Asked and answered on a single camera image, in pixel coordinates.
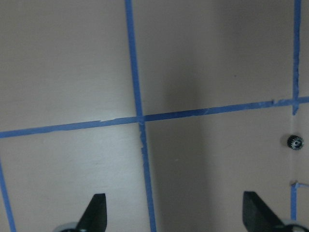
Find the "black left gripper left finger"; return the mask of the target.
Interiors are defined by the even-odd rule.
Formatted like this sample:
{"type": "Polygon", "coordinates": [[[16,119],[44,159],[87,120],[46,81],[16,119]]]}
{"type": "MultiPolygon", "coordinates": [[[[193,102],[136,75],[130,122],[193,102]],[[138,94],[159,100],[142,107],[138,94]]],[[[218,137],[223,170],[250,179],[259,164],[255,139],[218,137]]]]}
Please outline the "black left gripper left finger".
{"type": "Polygon", "coordinates": [[[105,232],[107,228],[107,206],[104,193],[94,194],[79,220],[77,232],[105,232]]]}

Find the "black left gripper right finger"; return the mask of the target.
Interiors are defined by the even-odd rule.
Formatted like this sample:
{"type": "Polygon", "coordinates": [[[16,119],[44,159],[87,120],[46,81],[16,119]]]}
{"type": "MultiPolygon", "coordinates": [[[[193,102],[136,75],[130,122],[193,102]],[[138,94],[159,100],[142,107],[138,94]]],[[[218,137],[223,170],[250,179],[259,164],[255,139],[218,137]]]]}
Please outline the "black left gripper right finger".
{"type": "Polygon", "coordinates": [[[242,221],[248,232],[278,232],[285,225],[254,191],[245,191],[242,221]]]}

